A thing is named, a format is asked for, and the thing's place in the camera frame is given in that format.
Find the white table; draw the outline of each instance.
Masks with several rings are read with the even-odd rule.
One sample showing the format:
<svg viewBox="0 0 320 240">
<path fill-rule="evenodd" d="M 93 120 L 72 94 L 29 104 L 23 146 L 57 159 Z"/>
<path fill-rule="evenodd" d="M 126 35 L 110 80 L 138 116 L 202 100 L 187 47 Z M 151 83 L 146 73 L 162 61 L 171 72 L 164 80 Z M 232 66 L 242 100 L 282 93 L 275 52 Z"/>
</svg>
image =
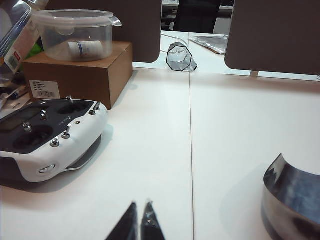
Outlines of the white table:
<svg viewBox="0 0 320 240">
<path fill-rule="evenodd" d="M 1 187 L 1 239 L 103 240 L 132 201 L 166 239 L 193 239 L 189 73 L 135 71 L 93 159 L 30 192 Z"/>
<path fill-rule="evenodd" d="M 179 1 L 178 0 L 162 0 L 163 7 L 178 7 Z M 233 6 L 220 6 L 220 10 L 233 10 Z"/>
<path fill-rule="evenodd" d="M 227 74 L 227 75 L 239 75 L 249 76 L 250 71 L 248 70 L 237 70 L 229 68 L 225 63 L 225 56 L 216 54 L 211 50 L 196 44 L 189 40 L 191 36 L 222 36 L 219 34 L 207 34 L 207 33 L 188 33 L 188 32 L 177 32 L 177 31 L 161 31 L 164 35 L 177 37 L 188 43 L 188 49 L 190 50 L 193 59 L 198 64 L 195 74 L 211 73 L 211 74 Z M 178 39 L 169 38 L 167 36 L 161 36 L 161 50 L 167 51 L 170 44 L 179 41 Z M 166 64 L 167 54 L 160 52 L 159 58 L 153 63 L 134 62 L 133 66 L 137 68 L 150 68 L 150 69 L 167 69 L 170 68 Z M 304 75 L 304 74 L 292 74 L 292 73 L 281 73 L 281 72 L 259 72 L 259 77 L 266 78 L 281 78 L 281 79 L 297 79 L 297 80 L 310 80 L 319 81 L 315 75 Z"/>
<path fill-rule="evenodd" d="M 261 200 L 271 163 L 282 153 L 320 174 L 320 83 L 208 73 L 190 79 L 195 239 L 269 240 Z"/>
<path fill-rule="evenodd" d="M 167 240 L 269 240 L 269 165 L 283 153 L 320 173 L 320 83 L 200 69 L 135 71 L 87 166 L 29 192 L 1 187 L 2 239 L 104 239 L 151 199 Z"/>
</svg>

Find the brown cardboard box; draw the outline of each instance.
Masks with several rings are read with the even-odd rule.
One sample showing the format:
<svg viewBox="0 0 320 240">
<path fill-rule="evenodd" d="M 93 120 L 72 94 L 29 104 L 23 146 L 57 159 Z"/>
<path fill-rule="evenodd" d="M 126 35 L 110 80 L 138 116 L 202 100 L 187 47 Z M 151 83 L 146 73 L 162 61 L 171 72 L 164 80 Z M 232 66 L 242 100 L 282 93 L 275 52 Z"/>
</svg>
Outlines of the brown cardboard box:
<svg viewBox="0 0 320 240">
<path fill-rule="evenodd" d="M 133 48 L 114 41 L 112 54 L 102 60 L 68 62 L 44 52 L 23 62 L 32 101 L 66 98 L 102 102 L 112 108 L 133 73 Z"/>
</svg>

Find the office chair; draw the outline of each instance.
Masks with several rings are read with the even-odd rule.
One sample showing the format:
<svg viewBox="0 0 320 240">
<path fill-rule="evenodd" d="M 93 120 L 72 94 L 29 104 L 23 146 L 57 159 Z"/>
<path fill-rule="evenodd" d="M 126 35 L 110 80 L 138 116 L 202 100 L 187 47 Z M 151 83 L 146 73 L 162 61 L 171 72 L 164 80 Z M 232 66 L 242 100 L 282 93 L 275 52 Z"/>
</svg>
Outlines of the office chair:
<svg viewBox="0 0 320 240">
<path fill-rule="evenodd" d="M 173 31 L 212 34 L 221 0 L 180 0 Z"/>
</svg>

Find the clear plastic container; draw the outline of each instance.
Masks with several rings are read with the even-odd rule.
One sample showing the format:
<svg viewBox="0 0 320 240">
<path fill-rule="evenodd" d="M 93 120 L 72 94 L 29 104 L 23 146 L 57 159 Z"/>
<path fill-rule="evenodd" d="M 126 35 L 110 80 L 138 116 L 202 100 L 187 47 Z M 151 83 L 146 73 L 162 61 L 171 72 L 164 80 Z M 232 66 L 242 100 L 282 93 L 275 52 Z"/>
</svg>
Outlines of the clear plastic container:
<svg viewBox="0 0 320 240">
<path fill-rule="evenodd" d="M 122 26 L 112 12 L 97 10 L 45 10 L 35 12 L 32 19 L 46 55 L 69 62 L 108 57 L 112 53 L 112 26 Z"/>
</svg>

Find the container lid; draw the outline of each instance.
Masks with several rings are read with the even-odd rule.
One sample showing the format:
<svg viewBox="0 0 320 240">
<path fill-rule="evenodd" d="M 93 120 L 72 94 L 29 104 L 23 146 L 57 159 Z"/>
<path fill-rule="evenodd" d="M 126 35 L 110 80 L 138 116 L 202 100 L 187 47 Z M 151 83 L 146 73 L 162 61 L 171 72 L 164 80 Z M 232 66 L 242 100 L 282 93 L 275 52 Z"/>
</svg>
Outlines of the container lid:
<svg viewBox="0 0 320 240">
<path fill-rule="evenodd" d="M 40 24 L 54 27 L 94 28 L 103 26 L 121 27 L 120 20 L 109 11 L 98 10 L 43 10 L 35 11 L 32 19 Z"/>
</svg>

